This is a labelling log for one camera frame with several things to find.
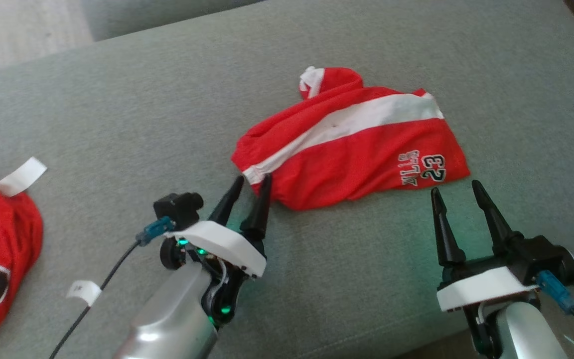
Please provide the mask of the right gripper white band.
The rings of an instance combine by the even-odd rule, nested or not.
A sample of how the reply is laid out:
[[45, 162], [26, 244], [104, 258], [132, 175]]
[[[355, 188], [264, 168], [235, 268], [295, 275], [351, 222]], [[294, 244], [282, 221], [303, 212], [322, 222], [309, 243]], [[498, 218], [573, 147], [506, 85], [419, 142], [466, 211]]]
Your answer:
[[[471, 182], [483, 211], [494, 255], [506, 255], [513, 230], [480, 181]], [[461, 312], [472, 347], [480, 359], [541, 359], [541, 298], [536, 285], [524, 286], [505, 264], [486, 257], [456, 274], [465, 263], [448, 222], [439, 188], [431, 190], [438, 263], [444, 268], [436, 297], [442, 312]]]

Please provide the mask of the white paper tag strip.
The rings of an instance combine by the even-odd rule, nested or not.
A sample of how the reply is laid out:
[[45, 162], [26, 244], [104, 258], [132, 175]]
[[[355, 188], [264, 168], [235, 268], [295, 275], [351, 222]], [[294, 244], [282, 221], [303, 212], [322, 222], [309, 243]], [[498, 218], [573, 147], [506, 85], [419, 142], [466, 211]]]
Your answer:
[[13, 197], [26, 191], [47, 170], [45, 164], [36, 157], [30, 157], [22, 166], [0, 180], [0, 193], [6, 197]]

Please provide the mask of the grey-green fabric sofa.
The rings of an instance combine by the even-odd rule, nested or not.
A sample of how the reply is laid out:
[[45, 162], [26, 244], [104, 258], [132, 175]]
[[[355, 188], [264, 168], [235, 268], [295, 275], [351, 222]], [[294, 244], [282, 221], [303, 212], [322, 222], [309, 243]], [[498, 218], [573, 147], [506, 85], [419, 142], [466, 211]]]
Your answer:
[[[41, 255], [0, 359], [48, 359], [171, 192], [207, 216], [250, 127], [309, 66], [424, 88], [509, 225], [574, 255], [574, 16], [559, 0], [267, 0], [0, 69], [0, 179], [32, 156]], [[268, 266], [212, 359], [391, 359], [465, 329], [441, 312], [429, 190], [271, 209]]]

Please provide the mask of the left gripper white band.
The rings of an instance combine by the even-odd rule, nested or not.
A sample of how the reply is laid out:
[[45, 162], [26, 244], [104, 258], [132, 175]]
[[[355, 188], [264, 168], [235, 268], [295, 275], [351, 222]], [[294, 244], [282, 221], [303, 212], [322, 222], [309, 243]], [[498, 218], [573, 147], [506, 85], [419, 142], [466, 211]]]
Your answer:
[[273, 174], [264, 177], [257, 200], [236, 232], [226, 225], [244, 183], [245, 177], [235, 178], [209, 220], [200, 221], [186, 230], [166, 232], [160, 250], [162, 265], [169, 270], [177, 270], [194, 261], [207, 271], [209, 285], [200, 296], [199, 304], [217, 329], [234, 318], [242, 284], [248, 279], [262, 277], [267, 267], [264, 238]]

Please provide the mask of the red Bulls 23 shorts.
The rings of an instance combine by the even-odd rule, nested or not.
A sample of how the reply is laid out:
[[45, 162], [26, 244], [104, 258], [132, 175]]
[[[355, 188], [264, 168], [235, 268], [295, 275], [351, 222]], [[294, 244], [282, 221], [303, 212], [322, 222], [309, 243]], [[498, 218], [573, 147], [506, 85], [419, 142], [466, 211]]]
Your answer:
[[425, 89], [365, 86], [357, 71], [310, 66], [301, 101], [251, 127], [232, 162], [259, 192], [303, 211], [386, 190], [420, 190], [469, 177], [455, 134]]

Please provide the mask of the small white paper label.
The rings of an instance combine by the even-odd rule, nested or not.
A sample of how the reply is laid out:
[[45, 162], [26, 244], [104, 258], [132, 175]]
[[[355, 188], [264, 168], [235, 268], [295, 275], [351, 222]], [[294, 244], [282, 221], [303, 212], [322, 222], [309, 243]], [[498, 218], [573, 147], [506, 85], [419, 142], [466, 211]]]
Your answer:
[[66, 298], [79, 298], [92, 307], [103, 289], [91, 280], [75, 280], [66, 293]]

